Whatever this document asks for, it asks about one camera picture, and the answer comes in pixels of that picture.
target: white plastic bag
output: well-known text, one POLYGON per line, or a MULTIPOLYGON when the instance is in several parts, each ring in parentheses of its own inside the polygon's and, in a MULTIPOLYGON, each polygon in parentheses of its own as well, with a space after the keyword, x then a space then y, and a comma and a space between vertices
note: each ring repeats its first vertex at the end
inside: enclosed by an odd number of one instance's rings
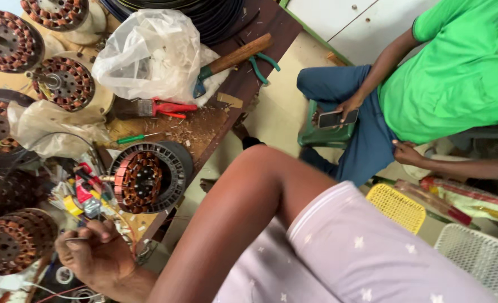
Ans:
POLYGON ((176 10, 139 10, 107 40, 92 76, 122 98, 195 103, 200 55, 200 34, 189 17, 176 10))
POLYGON ((32 144, 43 135, 52 132, 69 132, 83 137, 86 141, 108 141, 104 117, 70 113, 62 107, 40 100, 29 107, 16 102, 8 106, 10 135, 27 150, 33 150, 43 158, 52 156, 78 158, 88 151, 89 146, 79 138, 67 134, 54 134, 32 144))

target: blue jeans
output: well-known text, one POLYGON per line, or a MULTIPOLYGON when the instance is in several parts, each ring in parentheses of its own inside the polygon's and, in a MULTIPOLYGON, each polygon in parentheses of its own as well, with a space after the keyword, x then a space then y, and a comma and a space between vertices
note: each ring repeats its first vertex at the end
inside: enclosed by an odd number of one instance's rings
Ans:
MULTIPOLYGON (((325 112, 331 112, 352 97, 370 70, 370 65, 306 68, 298 75, 298 89, 318 102, 325 112)), ((363 101, 356 128, 338 165, 328 162, 312 148, 304 149, 300 158, 335 180, 349 180, 358 187, 393 162, 391 141, 397 135, 385 123, 377 91, 363 101)))

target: red wire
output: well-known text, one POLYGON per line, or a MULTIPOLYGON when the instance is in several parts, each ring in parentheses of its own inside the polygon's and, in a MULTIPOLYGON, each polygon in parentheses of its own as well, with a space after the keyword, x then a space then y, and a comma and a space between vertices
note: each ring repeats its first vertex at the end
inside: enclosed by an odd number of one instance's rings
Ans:
POLYGON ((70 290, 68 290, 68 291, 63 291, 63 292, 59 292, 59 293, 57 293, 57 294, 50 295, 49 297, 47 297, 47 298, 45 298, 45 299, 41 299, 41 300, 37 301, 36 303, 42 303, 42 302, 45 302, 45 301, 47 301, 47 300, 49 300, 49 299, 52 299, 52 298, 56 297, 56 296, 57 296, 57 295, 59 295, 59 294, 64 294, 64 293, 66 293, 66 292, 70 292, 70 291, 78 290, 79 288, 83 288, 83 287, 86 287, 86 285, 81 285, 81 286, 79 286, 79 287, 72 288, 72 289, 70 289, 70 290))

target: red-handled tool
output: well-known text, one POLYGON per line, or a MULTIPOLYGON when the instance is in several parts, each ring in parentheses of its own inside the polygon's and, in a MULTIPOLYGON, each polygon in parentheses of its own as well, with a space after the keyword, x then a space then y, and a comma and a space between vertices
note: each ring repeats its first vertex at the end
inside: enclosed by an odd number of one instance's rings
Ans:
MULTIPOLYGON (((160 101, 158 98, 152 98, 151 100, 160 101)), ((182 105, 182 104, 174 104, 169 102, 163 102, 161 104, 157 104, 156 102, 152 102, 152 115, 156 116, 157 113, 173 116, 180 119, 187 118, 184 114, 178 114, 179 112, 194 112, 198 110, 198 106, 196 105, 182 105)))

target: green pliers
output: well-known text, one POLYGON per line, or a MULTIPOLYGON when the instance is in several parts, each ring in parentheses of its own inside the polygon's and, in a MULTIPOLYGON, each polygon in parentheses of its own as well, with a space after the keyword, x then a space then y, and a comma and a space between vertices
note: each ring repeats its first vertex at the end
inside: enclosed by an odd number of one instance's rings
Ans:
MULTIPOLYGON (((246 43, 245 41, 241 38, 241 37, 234 37, 234 40, 238 43, 239 46, 244 46, 246 43)), ((277 64, 277 62, 275 62, 275 60, 273 60, 272 58, 269 58, 268 56, 266 56, 265 54, 263 53, 257 53, 256 55, 254 56, 257 56, 258 58, 260 59, 263 59, 265 61, 267 61, 268 63, 270 63, 278 72, 281 71, 281 68, 279 67, 279 64, 277 64)), ((251 62, 251 65, 253 66, 253 71, 254 73, 257 75, 257 78, 262 81, 262 83, 264 84, 268 84, 269 81, 260 73, 260 70, 258 69, 258 65, 257 65, 257 60, 254 58, 253 55, 251 55, 249 57, 249 62, 251 62)))
MULTIPOLYGON (((269 58, 268 56, 266 56, 263 53, 257 53, 256 56, 259 57, 260 59, 268 61, 268 63, 270 63, 278 72, 281 71, 279 64, 277 64, 277 62, 275 62, 275 60, 273 60, 272 58, 269 58)), ((254 58, 254 56, 249 57, 249 62, 251 62, 251 64, 253 65, 253 70, 254 70, 254 73, 257 74, 257 78, 260 79, 260 81, 262 81, 262 83, 268 84, 269 81, 268 81, 268 79, 264 78, 264 76, 260 73, 258 66, 257 66, 257 60, 254 58)))

